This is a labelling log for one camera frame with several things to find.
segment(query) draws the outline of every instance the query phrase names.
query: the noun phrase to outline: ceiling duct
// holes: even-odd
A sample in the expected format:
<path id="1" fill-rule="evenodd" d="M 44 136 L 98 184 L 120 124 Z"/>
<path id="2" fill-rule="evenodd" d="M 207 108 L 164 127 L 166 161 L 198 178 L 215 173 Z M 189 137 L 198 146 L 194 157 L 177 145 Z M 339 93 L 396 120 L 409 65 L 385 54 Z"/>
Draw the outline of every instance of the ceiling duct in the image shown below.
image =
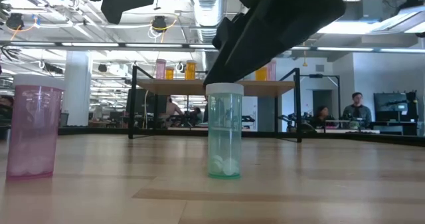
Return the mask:
<path id="1" fill-rule="evenodd" d="M 195 20 L 198 26 L 215 27 L 224 17 L 224 0 L 193 0 L 195 10 Z M 211 44 L 216 30 L 198 30 L 198 37 L 201 43 Z M 210 70 L 213 66 L 217 53 L 203 52 L 203 70 Z"/>

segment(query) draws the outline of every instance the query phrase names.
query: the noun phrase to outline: metal table frame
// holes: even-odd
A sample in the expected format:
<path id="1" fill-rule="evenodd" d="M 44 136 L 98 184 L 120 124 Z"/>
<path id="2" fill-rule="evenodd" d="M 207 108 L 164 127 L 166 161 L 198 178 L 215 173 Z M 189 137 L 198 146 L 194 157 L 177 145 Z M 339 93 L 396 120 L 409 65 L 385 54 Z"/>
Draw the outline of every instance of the metal table frame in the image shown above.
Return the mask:
<path id="1" fill-rule="evenodd" d="M 130 91 L 130 112 L 129 112 L 129 124 L 128 124 L 128 138 L 129 139 L 134 139 L 135 138 L 135 131 L 134 131 L 134 115 L 135 115 L 135 98 L 136 98 L 136 88 L 137 88 L 137 74 L 138 71 L 142 72 L 146 77 L 150 78 L 150 79 L 155 79 L 153 78 L 149 73 L 147 73 L 146 71 L 144 71 L 142 68 L 138 67 L 138 66 L 133 66 L 133 72 L 132 72 L 132 79 L 131 79 L 131 91 Z M 294 82 L 295 82 L 295 88 L 294 88 L 294 102 L 295 102 L 295 106 L 294 106 L 294 112 L 297 115 L 297 122 L 296 122 L 296 127 L 301 126 L 301 74 L 300 74 L 300 69 L 299 68 L 294 68 L 293 70 L 291 70 L 289 73 L 287 73 L 285 76 L 283 76 L 281 79 L 279 79 L 279 81 L 283 81 L 285 79 L 287 79 L 288 77 L 290 77 L 291 75 L 294 76 Z M 155 100 L 154 100 L 154 106 L 155 108 L 153 109 L 153 122 L 156 124 L 158 121 L 158 107 L 157 107 L 157 102 L 158 102 L 158 95 L 155 94 Z M 251 137 L 251 138 L 281 138 L 282 134 L 286 134 L 283 132 L 279 132 L 279 119 L 278 119 L 278 114 L 279 114 L 279 97 L 275 97 L 274 98 L 274 132 L 268 132 L 268 133 L 264 133 L 264 132 L 244 132 L 243 136 L 245 137 Z M 152 128 L 152 130 L 140 130 L 140 132 L 138 132 L 137 134 L 141 134 L 141 135 L 145 135 L 145 136 L 154 136 L 154 135 L 181 135 L 184 134 L 185 136 L 207 136 L 208 133 L 207 132 L 202 132 L 202 131 L 190 131 L 190 132 L 184 132 L 184 131 L 178 131 L 180 133 L 177 132 L 172 132 L 170 130 L 158 130 L 156 125 Z M 296 139 L 296 142 L 301 143 L 302 142 L 302 132 L 301 130 L 298 128 L 297 129 L 297 133 L 296 134 L 292 134 L 291 135 L 292 138 Z"/>

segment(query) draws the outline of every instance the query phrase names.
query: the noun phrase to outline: person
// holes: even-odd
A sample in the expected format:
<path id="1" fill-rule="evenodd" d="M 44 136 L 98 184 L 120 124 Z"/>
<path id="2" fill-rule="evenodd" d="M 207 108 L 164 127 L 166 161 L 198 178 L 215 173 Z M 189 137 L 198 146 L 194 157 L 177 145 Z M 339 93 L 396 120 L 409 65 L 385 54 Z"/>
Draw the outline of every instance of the person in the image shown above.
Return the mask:
<path id="1" fill-rule="evenodd" d="M 201 109 L 196 107 L 191 113 L 190 113 L 192 120 L 193 120 L 193 125 L 197 125 L 200 124 L 202 121 L 202 112 Z"/>
<path id="2" fill-rule="evenodd" d="M 360 122 L 360 125 L 362 127 L 369 127 L 372 122 L 372 114 L 371 110 L 363 105 L 363 94 L 355 92 L 351 98 L 353 98 L 353 104 L 345 107 L 343 117 L 345 119 L 361 118 L 362 122 Z"/>
<path id="3" fill-rule="evenodd" d="M 0 104 L 13 108 L 14 99 L 12 96 L 2 96 L 0 98 Z"/>
<path id="4" fill-rule="evenodd" d="M 332 123 L 326 123 L 326 120 L 335 120 L 329 115 L 329 109 L 326 106 L 320 106 L 314 113 L 314 117 L 310 121 L 313 128 L 322 128 L 326 125 L 331 126 Z"/>
<path id="5" fill-rule="evenodd" d="M 183 112 L 180 110 L 177 104 L 173 103 L 173 99 L 171 96 L 168 96 L 168 102 L 167 102 L 167 109 L 165 111 L 165 114 L 168 116 L 174 115 L 175 113 L 178 113 L 179 115 L 183 115 Z"/>
<path id="6" fill-rule="evenodd" d="M 15 99 L 12 96 L 2 96 L 0 98 L 0 120 L 12 119 L 14 101 Z"/>

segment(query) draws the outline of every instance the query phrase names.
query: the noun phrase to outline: white pillar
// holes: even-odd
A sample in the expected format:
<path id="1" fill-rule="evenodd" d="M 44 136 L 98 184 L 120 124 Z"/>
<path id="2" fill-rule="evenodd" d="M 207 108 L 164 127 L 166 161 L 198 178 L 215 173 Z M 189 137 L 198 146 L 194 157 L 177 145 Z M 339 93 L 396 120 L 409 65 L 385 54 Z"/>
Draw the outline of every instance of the white pillar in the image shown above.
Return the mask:
<path id="1" fill-rule="evenodd" d="M 92 67 L 92 56 L 89 51 L 68 51 L 66 53 L 66 90 L 62 112 L 69 113 L 68 125 L 88 125 Z"/>

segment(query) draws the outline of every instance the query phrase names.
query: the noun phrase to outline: white ball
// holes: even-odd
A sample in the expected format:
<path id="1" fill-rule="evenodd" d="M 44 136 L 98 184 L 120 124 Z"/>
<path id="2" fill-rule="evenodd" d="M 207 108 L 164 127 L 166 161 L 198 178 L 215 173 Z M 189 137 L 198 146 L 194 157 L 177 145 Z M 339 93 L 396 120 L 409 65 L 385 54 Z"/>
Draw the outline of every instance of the white ball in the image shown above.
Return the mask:
<path id="1" fill-rule="evenodd" d="M 21 162 L 19 165 L 13 164 L 10 169 L 12 175 L 24 175 L 27 173 L 27 163 Z"/>
<path id="2" fill-rule="evenodd" d="M 212 160 L 213 160 L 213 161 L 219 161 L 220 163 L 222 163 L 222 162 L 223 162 L 223 158 L 222 158 L 222 157 L 220 157 L 220 156 L 218 156 L 218 155 L 214 155 L 214 156 L 212 157 Z"/>
<path id="3" fill-rule="evenodd" d="M 210 166 L 211 173 L 221 173 L 222 170 L 223 170 L 223 165 L 221 164 L 221 162 L 217 160 L 212 161 Z"/>
<path id="4" fill-rule="evenodd" d="M 226 175 L 233 175 L 239 172 L 239 167 L 236 161 L 228 158 L 223 162 L 223 172 Z"/>
<path id="5" fill-rule="evenodd" d="M 39 158 L 34 158 L 31 162 L 31 165 L 28 167 L 28 172 L 37 175 L 41 174 L 44 171 L 43 161 Z"/>

